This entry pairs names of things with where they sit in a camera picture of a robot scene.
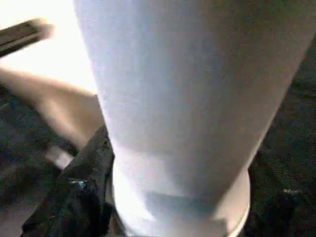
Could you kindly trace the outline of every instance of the black fabric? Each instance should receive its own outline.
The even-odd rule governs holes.
[[[19,236],[60,174],[45,159],[51,146],[76,156],[75,147],[59,137],[29,105],[0,87],[0,235]]]
[[[106,234],[112,208],[105,203],[114,155],[105,127],[66,167],[46,199],[23,225],[23,237],[96,237]]]
[[[316,38],[250,169],[247,237],[316,236]]]

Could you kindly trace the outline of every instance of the white pipe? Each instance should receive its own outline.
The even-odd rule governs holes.
[[[79,0],[125,231],[236,236],[315,1]]]

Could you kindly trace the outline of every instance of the metal object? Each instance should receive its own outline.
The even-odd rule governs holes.
[[[76,1],[127,235],[237,236],[314,1]]]
[[[0,58],[49,35],[52,26],[31,20],[0,30]]]

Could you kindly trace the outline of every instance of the black cloth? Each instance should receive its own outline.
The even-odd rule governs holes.
[[[34,214],[23,237],[96,237],[107,233],[112,207],[105,202],[114,155],[101,127],[66,167]]]

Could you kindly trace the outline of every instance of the white cylinder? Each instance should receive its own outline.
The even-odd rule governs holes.
[[[236,236],[315,1],[78,0],[125,231]]]

